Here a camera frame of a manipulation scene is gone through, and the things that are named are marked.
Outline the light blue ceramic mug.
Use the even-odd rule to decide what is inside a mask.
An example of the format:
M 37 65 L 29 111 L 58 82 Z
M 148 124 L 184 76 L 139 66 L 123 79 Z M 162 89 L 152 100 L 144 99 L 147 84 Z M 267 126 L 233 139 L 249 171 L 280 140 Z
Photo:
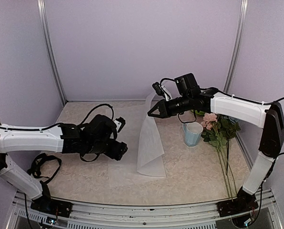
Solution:
M 184 142 L 188 147 L 195 147 L 201 138 L 203 126 L 199 123 L 183 124 Z

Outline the white wrapping paper sheet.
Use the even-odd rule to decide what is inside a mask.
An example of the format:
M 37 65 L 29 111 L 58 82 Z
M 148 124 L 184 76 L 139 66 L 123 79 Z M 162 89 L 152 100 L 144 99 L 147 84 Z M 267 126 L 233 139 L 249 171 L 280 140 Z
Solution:
M 164 149 L 160 133 L 153 117 L 149 117 L 152 100 L 156 93 L 151 93 L 146 97 L 142 110 L 142 126 L 139 136 L 137 172 L 150 177 L 165 177 L 166 172 L 162 155 Z

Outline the blue fake hydrangea stem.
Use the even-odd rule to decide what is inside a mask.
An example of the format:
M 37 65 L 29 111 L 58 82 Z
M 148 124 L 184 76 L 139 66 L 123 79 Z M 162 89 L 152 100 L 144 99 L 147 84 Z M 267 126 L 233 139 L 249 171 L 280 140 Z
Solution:
M 219 115 L 218 119 L 221 123 L 220 132 L 223 135 L 224 143 L 223 145 L 226 147 L 226 174 L 228 174 L 229 170 L 229 154 L 230 154 L 230 140 L 235 138 L 236 133 L 241 130 L 237 119 L 226 116 Z

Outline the pink fake rose stem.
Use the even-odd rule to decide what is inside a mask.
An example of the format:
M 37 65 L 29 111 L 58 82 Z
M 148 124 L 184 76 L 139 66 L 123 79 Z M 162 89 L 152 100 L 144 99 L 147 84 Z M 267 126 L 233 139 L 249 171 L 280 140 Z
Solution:
M 214 113 L 205 113 L 203 116 L 203 121 L 201 125 L 203 126 L 202 138 L 204 142 L 209 143 L 212 147 L 215 148 L 218 146 L 217 138 L 215 132 L 213 130 L 214 124 L 219 125 L 219 129 L 221 128 L 221 123 L 218 120 L 219 114 Z
M 221 169 L 222 169 L 228 198 L 231 198 L 231 200 L 233 200 L 236 197 L 237 186 L 236 186 L 235 177 L 234 177 L 234 174 L 231 169 L 230 162 L 229 162 L 229 153 L 230 153 L 229 141 L 227 138 L 223 136 L 223 133 L 220 131 L 218 127 L 219 125 L 217 123 L 214 124 L 213 126 L 213 130 L 215 132 L 217 142 L 218 142 L 218 146 L 216 147 L 216 150 L 218 153 L 218 158 L 219 158 L 219 162 L 220 162 Z

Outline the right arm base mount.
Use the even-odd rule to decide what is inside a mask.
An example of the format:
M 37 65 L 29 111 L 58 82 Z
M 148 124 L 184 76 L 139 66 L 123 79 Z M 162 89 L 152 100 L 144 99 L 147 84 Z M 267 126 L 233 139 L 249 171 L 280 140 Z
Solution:
M 252 197 L 239 197 L 229 200 L 220 201 L 217 204 L 220 217 L 227 217 L 231 215 L 240 214 L 258 208 L 257 200 Z

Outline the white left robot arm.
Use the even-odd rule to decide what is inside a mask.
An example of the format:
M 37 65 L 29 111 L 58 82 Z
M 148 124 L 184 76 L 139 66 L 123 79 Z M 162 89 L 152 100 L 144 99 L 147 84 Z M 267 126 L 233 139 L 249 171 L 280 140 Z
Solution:
M 48 127 L 19 127 L 0 122 L 0 177 L 26 194 L 46 212 L 56 208 L 47 183 L 41 181 L 38 172 L 40 160 L 36 160 L 29 172 L 20 168 L 10 157 L 15 151 L 48 151 L 62 154 L 101 154 L 119 161 L 127 152 L 124 142 L 117 141 L 117 135 L 125 126 L 120 117 L 115 120 L 98 114 L 89 123 L 58 123 Z

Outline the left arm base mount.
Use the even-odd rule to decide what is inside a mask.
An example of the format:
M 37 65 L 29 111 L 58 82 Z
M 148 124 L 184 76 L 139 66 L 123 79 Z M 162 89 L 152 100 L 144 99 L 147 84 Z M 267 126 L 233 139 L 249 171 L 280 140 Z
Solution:
M 73 204 L 68 201 L 56 199 L 33 200 L 30 208 L 39 212 L 55 215 L 57 217 L 69 218 Z

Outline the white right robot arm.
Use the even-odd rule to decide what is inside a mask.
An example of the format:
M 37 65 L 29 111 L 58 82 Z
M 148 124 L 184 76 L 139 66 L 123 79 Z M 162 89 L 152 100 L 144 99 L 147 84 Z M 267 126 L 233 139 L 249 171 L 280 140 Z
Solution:
M 179 97 L 169 101 L 162 99 L 148 111 L 147 115 L 169 118 L 189 110 L 226 115 L 262 129 L 258 156 L 241 188 L 245 193 L 233 201 L 233 208 L 236 211 L 245 211 L 252 203 L 251 196 L 266 179 L 274 160 L 281 152 L 284 143 L 284 114 L 281 104 L 249 102 L 236 96 L 227 96 L 212 87 L 203 92 L 182 92 Z

